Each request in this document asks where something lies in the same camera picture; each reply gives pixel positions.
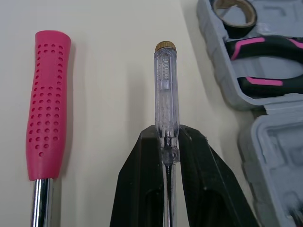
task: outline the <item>screwdriver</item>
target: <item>screwdriver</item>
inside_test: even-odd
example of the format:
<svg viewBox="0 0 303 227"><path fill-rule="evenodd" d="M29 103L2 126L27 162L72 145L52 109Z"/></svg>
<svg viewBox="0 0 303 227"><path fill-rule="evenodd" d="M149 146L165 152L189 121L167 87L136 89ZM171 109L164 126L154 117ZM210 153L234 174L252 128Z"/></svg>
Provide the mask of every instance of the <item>screwdriver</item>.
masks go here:
<svg viewBox="0 0 303 227"><path fill-rule="evenodd" d="M176 227L176 163L179 134L177 51L172 42L163 41L155 54L155 118L160 140L164 181L164 227Z"/></svg>
<svg viewBox="0 0 303 227"><path fill-rule="evenodd" d="M50 227L53 179L59 176L66 138L67 66L71 39L36 33L35 73L26 135L27 170L35 181L31 227Z"/></svg>

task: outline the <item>tape roll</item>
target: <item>tape roll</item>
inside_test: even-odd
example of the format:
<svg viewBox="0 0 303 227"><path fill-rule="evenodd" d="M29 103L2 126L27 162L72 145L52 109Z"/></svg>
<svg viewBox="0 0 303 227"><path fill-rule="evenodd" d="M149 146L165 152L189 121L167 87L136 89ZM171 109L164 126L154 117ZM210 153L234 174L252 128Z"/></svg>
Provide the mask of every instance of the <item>tape roll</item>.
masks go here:
<svg viewBox="0 0 303 227"><path fill-rule="evenodd" d="M226 21L218 12L218 9L229 9L232 6L238 6L244 13L246 24L237 25ZM223 25L231 39L240 39L246 36L257 23L257 12L248 0L213 0L212 3L215 14L223 22Z"/></svg>

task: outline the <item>pliers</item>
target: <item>pliers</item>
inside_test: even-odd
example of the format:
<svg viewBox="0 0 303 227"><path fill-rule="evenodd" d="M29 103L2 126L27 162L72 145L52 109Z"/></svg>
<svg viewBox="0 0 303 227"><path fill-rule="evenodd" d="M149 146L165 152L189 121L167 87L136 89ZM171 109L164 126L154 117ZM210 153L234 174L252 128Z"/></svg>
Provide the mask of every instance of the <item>pliers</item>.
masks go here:
<svg viewBox="0 0 303 227"><path fill-rule="evenodd" d="M274 56L303 64L303 38L269 35L225 43L230 59ZM289 93L303 94L303 74L291 79L240 77L242 92L251 97L276 97Z"/></svg>

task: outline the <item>metal shaft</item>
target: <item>metal shaft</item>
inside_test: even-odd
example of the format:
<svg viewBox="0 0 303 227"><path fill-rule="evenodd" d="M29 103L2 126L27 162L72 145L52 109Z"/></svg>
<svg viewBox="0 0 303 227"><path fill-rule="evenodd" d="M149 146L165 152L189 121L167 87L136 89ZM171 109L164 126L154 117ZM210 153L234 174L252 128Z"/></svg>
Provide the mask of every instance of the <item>metal shaft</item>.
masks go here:
<svg viewBox="0 0 303 227"><path fill-rule="evenodd" d="M176 165L163 165L164 227L176 227Z"/></svg>
<svg viewBox="0 0 303 227"><path fill-rule="evenodd" d="M35 181L31 227L51 227L53 179Z"/></svg>

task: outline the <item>perforated rubber grip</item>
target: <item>perforated rubber grip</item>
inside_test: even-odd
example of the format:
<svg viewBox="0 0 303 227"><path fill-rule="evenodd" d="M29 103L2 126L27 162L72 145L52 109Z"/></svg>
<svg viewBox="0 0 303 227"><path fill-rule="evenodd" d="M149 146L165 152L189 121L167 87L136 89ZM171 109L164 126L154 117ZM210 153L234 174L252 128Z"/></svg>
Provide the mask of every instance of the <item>perforated rubber grip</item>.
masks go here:
<svg viewBox="0 0 303 227"><path fill-rule="evenodd" d="M36 66L26 138L30 180L59 175L66 138L70 48L71 39L62 32L36 33Z"/></svg>

